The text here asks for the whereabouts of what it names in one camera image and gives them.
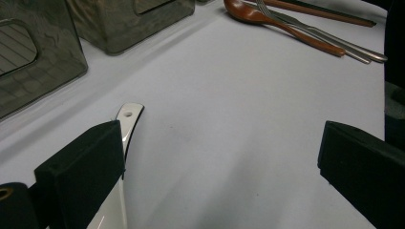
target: spoon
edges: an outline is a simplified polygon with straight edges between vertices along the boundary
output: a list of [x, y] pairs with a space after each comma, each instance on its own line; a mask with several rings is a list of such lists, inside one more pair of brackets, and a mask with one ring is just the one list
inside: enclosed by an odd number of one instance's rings
[[283, 31], [290, 33], [302, 42], [313, 46], [314, 48], [335, 55], [343, 56], [346, 51], [342, 48], [335, 47], [328, 43], [322, 42], [310, 36], [307, 36], [289, 26], [281, 21], [274, 20], [262, 14], [259, 10], [256, 10], [249, 5], [245, 4], [241, 0], [224, 0], [224, 5], [226, 10], [236, 19], [253, 24], [267, 24], [270, 26], [275, 26]]

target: fork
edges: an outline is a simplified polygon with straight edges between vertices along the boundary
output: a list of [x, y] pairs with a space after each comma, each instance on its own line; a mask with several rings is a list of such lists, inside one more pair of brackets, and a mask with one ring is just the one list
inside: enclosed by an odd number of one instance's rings
[[257, 7], [259, 8], [259, 11], [261, 11], [265, 16], [270, 17], [270, 18], [276, 17], [278, 19], [281, 19], [295, 29], [304, 31], [310, 35], [317, 37], [320, 40], [323, 40], [334, 46], [340, 47], [340, 48], [346, 50], [347, 55], [349, 55], [365, 64], [370, 64], [371, 59], [376, 62], [384, 62], [387, 60], [387, 57], [383, 54], [373, 52], [373, 51], [364, 49], [362, 47], [356, 46], [348, 41], [342, 40], [338, 37], [328, 34], [325, 31], [321, 31], [315, 27], [308, 26], [291, 16], [282, 14], [277, 11], [270, 10], [267, 8], [267, 6], [263, 0], [256, 0], [256, 3], [257, 3]]

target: white tabletop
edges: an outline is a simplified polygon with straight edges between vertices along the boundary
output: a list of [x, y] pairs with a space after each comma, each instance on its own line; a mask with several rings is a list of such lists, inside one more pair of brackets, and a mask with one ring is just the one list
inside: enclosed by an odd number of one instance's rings
[[[278, 10], [383, 52], [386, 12], [306, 1], [377, 22]], [[126, 102], [145, 106], [130, 145], [130, 228], [373, 228], [317, 168], [326, 120], [384, 138], [384, 67], [338, 58], [231, 18], [223, 1], [119, 56], [82, 41], [89, 71], [0, 123], [0, 183], [33, 169]]]

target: utensil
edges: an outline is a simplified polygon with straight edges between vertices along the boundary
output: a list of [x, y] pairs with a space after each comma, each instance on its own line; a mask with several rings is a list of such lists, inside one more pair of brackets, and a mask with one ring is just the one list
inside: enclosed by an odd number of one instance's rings
[[253, 23], [253, 24], [267, 24], [270, 26], [275, 26], [283, 31], [290, 33], [291, 35], [295, 36], [297, 39], [301, 40], [302, 42], [313, 46], [314, 48], [335, 55], [335, 56], [342, 56], [346, 52], [344, 49], [335, 47], [328, 43], [322, 42], [310, 36], [307, 36], [291, 27], [289, 27], [283, 21], [277, 18], [269, 18], [262, 14], [259, 10], [254, 9], [253, 7], [247, 5], [246, 3], [240, 0], [224, 0], [224, 5], [227, 11], [236, 19], [246, 22], [246, 23]]
[[268, 6], [302, 12], [305, 14], [328, 18], [331, 20], [351, 23], [358, 26], [373, 27], [376, 23], [372, 20], [364, 19], [361, 17], [353, 16], [344, 12], [321, 8], [312, 4], [296, 1], [296, 0], [264, 0]]
[[267, 8], [263, 0], [256, 0], [257, 6], [259, 10], [268, 17], [277, 17], [291, 25], [293, 28], [304, 31], [310, 35], [313, 35], [325, 42], [328, 42], [334, 46], [340, 47], [346, 50], [346, 54], [363, 62], [369, 64], [371, 62], [370, 59], [376, 62], [384, 62], [387, 61], [387, 56], [367, 50], [365, 48], [356, 46], [348, 41], [340, 39], [336, 36], [333, 36], [325, 31], [321, 31], [313, 26], [306, 25], [294, 17], [288, 16], [286, 14], [270, 10]]

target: translucent container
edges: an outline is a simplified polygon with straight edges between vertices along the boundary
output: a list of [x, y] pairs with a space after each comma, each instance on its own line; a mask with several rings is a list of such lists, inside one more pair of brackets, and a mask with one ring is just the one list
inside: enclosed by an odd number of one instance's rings
[[0, 0], [0, 119], [87, 68], [65, 0]]
[[116, 55], [191, 15], [194, 0], [68, 0], [80, 37]]

